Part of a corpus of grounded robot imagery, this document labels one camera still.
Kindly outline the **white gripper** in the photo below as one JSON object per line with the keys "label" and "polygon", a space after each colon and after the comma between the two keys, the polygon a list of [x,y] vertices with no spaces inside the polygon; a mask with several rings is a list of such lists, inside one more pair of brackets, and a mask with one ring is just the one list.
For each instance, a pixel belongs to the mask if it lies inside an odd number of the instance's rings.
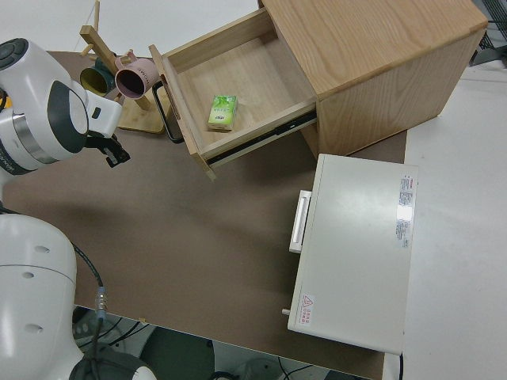
{"label": "white gripper", "polygon": [[1,186],[10,182],[15,176],[30,172],[29,163],[25,160],[27,152],[21,145],[14,128],[13,112],[1,112]]}

